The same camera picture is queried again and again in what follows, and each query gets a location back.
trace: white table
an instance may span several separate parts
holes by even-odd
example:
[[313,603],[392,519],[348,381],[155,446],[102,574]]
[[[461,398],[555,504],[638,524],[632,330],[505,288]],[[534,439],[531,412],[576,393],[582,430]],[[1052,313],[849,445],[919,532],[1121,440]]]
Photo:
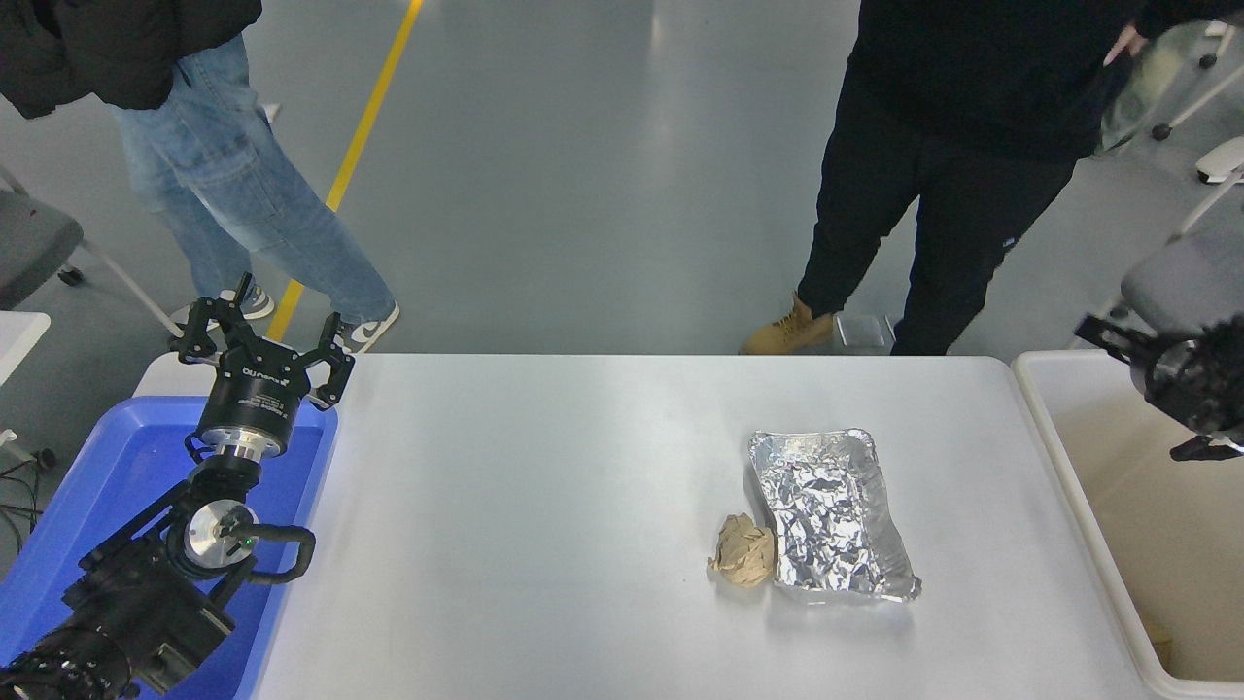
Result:
[[47,313],[0,311],[0,384],[9,379],[51,325]]
[[[164,357],[138,394],[210,382]],[[1152,696],[995,361],[366,356],[340,410],[256,698]],[[921,598],[708,572],[751,433],[846,428]]]

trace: chair wheel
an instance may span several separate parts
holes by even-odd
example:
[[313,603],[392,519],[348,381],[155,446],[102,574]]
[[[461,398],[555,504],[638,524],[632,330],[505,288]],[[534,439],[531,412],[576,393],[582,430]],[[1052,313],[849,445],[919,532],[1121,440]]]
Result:
[[77,267],[63,267],[61,271],[56,272],[56,276],[61,277],[61,281],[70,286],[77,286],[86,279],[82,276],[82,270]]
[[56,454],[51,450],[44,449],[35,453],[35,461],[39,463],[39,467],[42,470],[55,470],[56,469]]

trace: blue plastic tray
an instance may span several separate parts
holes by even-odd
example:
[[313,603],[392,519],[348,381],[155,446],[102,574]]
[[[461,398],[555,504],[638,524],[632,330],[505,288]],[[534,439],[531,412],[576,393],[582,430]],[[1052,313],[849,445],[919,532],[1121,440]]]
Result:
[[[194,397],[143,397],[118,404],[100,419],[0,584],[0,664],[34,648],[70,615],[61,596],[83,574],[78,560],[187,477],[194,463],[182,443],[198,425],[204,402]],[[322,414],[302,404],[289,451],[264,460],[262,480],[246,497],[261,522],[307,523],[336,430],[335,412]],[[260,571],[285,571],[294,563],[296,547],[261,542],[255,553]],[[313,574],[312,562],[309,576]],[[200,584],[200,589],[210,589],[211,583]],[[225,607],[236,630],[165,698],[249,698],[285,588],[243,586]],[[144,689],[143,695],[154,694]]]

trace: yellow floor line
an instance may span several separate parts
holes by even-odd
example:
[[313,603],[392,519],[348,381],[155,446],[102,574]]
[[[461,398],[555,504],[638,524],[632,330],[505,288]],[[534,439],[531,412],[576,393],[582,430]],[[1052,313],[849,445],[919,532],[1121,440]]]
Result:
[[[411,5],[406,10],[406,19],[402,20],[402,27],[397,30],[397,36],[393,37],[393,46],[389,47],[388,57],[384,58],[384,67],[381,68],[381,75],[376,78],[372,97],[367,101],[363,117],[358,119],[358,127],[355,128],[355,138],[350,142],[346,158],[341,162],[341,168],[337,169],[337,178],[332,182],[328,198],[325,199],[325,204],[333,211],[341,205],[341,198],[346,195],[346,189],[350,187],[350,178],[355,175],[358,157],[363,154],[363,147],[367,145],[372,126],[376,124],[376,114],[379,113],[381,104],[384,102],[384,94],[388,92],[393,73],[397,71],[397,63],[402,60],[402,52],[406,51],[411,30],[414,27],[414,20],[419,16],[422,6],[423,0],[411,0]],[[281,302],[276,306],[276,315],[272,316],[272,322],[267,325],[267,332],[265,333],[267,337],[277,342],[281,341],[290,326],[290,318],[294,317],[294,308],[299,305],[301,296],[302,285],[297,280],[290,280],[290,283],[285,287],[285,293],[281,296]]]

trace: black jacket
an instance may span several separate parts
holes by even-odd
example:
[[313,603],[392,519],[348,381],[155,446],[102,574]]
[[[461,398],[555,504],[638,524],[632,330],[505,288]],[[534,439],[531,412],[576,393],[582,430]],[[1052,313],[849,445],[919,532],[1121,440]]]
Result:
[[1128,22],[1157,37],[1244,0],[863,0],[850,68],[894,114],[1009,157],[1090,154],[1127,82]]
[[26,118],[91,92],[154,109],[173,88],[173,63],[238,36],[261,11],[261,0],[58,0],[57,37],[31,0],[0,0],[0,93]]

